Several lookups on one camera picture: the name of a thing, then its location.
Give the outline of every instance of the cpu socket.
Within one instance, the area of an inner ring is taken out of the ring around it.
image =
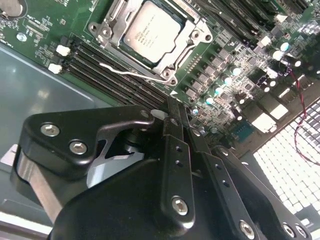
[[[170,86],[193,49],[213,40],[205,18],[183,0],[114,0],[104,21],[88,28],[116,58]]]

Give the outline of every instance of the screw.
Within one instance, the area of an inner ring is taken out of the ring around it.
[[[288,224],[284,223],[283,229],[290,237],[294,238],[296,236],[295,232],[292,230],[292,228]]]
[[[220,148],[220,151],[225,155],[225,156],[228,156],[229,153],[227,152],[227,150],[225,150],[224,148]]]
[[[149,114],[145,110],[142,110],[140,114],[147,119],[149,118]]]
[[[167,79],[168,77],[170,77],[171,72],[169,69],[165,69],[163,70],[162,75]]]
[[[306,239],[307,238],[307,233],[306,231],[299,225],[295,225],[295,228],[298,230],[298,232]]]
[[[192,37],[193,39],[197,39],[197,38],[199,38],[199,35],[200,35],[200,32],[199,32],[198,30],[194,30],[194,31],[192,32],[192,34],[191,34],[191,37]]]
[[[187,215],[188,213],[188,206],[180,197],[172,199],[172,207],[181,216]]]
[[[179,125],[179,124],[177,123],[177,120],[175,120],[174,118],[171,118],[170,121],[171,121],[174,125],[176,125],[176,126]]]
[[[255,232],[254,230],[252,229],[252,227],[246,223],[245,221],[241,220],[240,223],[239,223],[239,226],[240,226],[240,229],[241,231],[244,233],[244,235],[252,240],[252,239],[255,239]]]
[[[194,135],[196,135],[197,137],[200,137],[200,132],[198,132],[198,130],[192,129],[192,132],[193,132]]]
[[[19,32],[17,35],[16,35],[16,39],[18,39],[20,42],[26,42],[27,41],[27,36],[22,33],[22,32]]]
[[[42,134],[48,136],[48,137],[55,137],[59,135],[60,129],[52,124],[44,124],[41,126],[40,131]]]
[[[86,153],[87,146],[80,141],[73,141],[72,143],[70,143],[69,149],[74,154],[82,155],[82,154]]]

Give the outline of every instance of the motherboard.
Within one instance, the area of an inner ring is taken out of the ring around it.
[[[0,0],[0,42],[112,106],[168,96],[213,145],[268,133],[317,78],[318,0]]]

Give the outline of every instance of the capacitor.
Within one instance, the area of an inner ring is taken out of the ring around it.
[[[265,81],[265,83],[268,84],[270,87],[274,87],[277,84],[277,82],[274,79],[271,79],[271,78],[268,78]]]
[[[245,103],[246,100],[246,94],[236,94],[234,95],[235,100],[241,105]]]
[[[217,133],[218,133],[218,128],[213,127],[213,128],[210,129],[210,132],[211,132],[212,134],[217,134]]]
[[[267,84],[261,84],[260,88],[265,92],[269,92],[270,91],[270,87]]]
[[[205,103],[208,105],[212,105],[214,103],[214,99],[211,95],[206,95],[206,96],[204,96],[203,99],[204,99]]]
[[[269,54],[270,54],[270,57],[272,57],[277,61],[280,61],[284,56],[284,53],[282,51],[276,50],[276,49],[272,49]]]
[[[234,117],[235,117],[235,119],[237,121],[241,121],[242,120],[243,117],[241,116],[240,112],[237,109],[232,108],[231,111],[232,111],[232,113],[233,113],[233,115],[234,115]]]
[[[242,72],[241,68],[237,67],[237,66],[231,66],[229,68],[230,70],[230,73],[233,75],[233,76],[239,76]]]
[[[292,67],[300,67],[302,62],[296,58],[294,58],[293,56],[285,56],[281,62],[286,65],[286,66],[292,66]]]
[[[290,48],[290,44],[288,42],[279,42],[276,47],[280,49],[282,52],[286,52]]]
[[[199,113],[198,107],[197,106],[191,106],[190,111],[193,115],[197,115]]]
[[[224,83],[225,85],[227,85],[227,86],[230,86],[230,85],[232,84],[232,78],[229,77],[229,76],[227,76],[227,75],[223,75],[223,76],[221,77],[221,79],[222,79],[223,83]]]
[[[197,130],[198,130],[202,135],[206,134],[205,127],[203,127],[203,126],[198,127]]]
[[[224,92],[224,89],[223,89],[221,86],[219,86],[219,85],[214,85],[214,86],[212,87],[212,89],[214,90],[214,93],[215,93],[216,95],[220,95],[220,94],[222,94],[222,93]]]

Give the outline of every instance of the red cable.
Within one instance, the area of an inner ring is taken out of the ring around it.
[[[297,77],[295,76],[295,74],[290,71],[289,73],[291,75],[291,77],[294,79],[295,81],[295,84],[296,84],[296,88],[299,92],[299,98],[300,98],[300,102],[301,102],[301,105],[302,105],[302,109],[303,109],[303,116],[302,116],[302,119],[301,121],[298,123],[298,125],[296,126],[295,128],[295,131],[294,131],[294,146],[295,146],[295,150],[296,152],[299,154],[299,156],[305,160],[305,161],[308,161],[310,163],[313,163],[317,166],[320,166],[320,163],[319,162],[314,162],[312,160],[310,160],[308,157],[306,157],[301,151],[300,149],[298,148],[298,142],[297,142],[297,135],[298,135],[298,130],[302,127],[302,124],[304,123],[304,121],[306,120],[307,118],[307,110],[306,110],[306,106],[305,106],[305,101],[304,101],[304,96],[302,94],[302,90],[301,90],[301,86],[300,86],[300,82],[299,80],[297,79]]]

